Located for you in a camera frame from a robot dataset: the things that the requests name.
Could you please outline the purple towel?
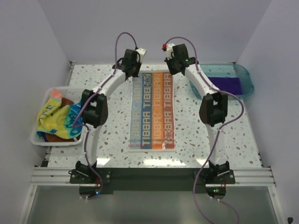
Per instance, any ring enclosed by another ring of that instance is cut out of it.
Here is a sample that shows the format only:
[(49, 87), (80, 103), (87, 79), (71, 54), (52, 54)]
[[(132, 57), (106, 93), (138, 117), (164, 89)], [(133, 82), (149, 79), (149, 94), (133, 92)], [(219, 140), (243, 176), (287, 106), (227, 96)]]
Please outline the purple towel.
[(242, 95), (241, 81), (237, 77), (209, 77), (210, 81), (221, 91), (230, 92), (234, 95)]

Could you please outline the colourful printed towel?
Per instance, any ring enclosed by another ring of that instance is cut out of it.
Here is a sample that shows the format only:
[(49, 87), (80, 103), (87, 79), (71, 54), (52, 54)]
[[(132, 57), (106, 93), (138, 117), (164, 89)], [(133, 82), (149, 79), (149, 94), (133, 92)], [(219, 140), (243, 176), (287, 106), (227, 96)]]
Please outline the colourful printed towel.
[(141, 73), (132, 80), (128, 150), (176, 150), (173, 78), (168, 72)]

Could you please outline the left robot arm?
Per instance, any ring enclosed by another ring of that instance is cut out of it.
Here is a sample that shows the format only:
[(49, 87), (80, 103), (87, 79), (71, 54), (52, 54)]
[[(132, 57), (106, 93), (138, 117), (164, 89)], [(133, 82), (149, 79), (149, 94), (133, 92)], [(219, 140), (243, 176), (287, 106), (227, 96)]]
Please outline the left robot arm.
[(137, 77), (146, 49), (127, 49), (122, 58), (112, 66), (112, 74), (92, 90), (84, 90), (79, 113), (86, 134), (82, 154), (71, 172), (72, 180), (94, 183), (100, 179), (96, 171), (97, 145), (101, 128), (108, 118), (108, 98), (129, 77)]

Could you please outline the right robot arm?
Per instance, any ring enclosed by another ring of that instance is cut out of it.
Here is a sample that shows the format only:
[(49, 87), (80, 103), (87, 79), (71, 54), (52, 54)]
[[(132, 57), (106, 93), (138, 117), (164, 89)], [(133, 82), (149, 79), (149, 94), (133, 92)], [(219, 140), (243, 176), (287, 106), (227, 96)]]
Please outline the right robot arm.
[(219, 183), (229, 173), (230, 166), (225, 151), (224, 137), (219, 128), (225, 123), (228, 114), (228, 95), (219, 92), (201, 69), (195, 57), (189, 57), (185, 44), (164, 44), (162, 50), (167, 56), (165, 62), (172, 75), (182, 73), (201, 96), (199, 118), (205, 124), (210, 145), (208, 171), (205, 179)]

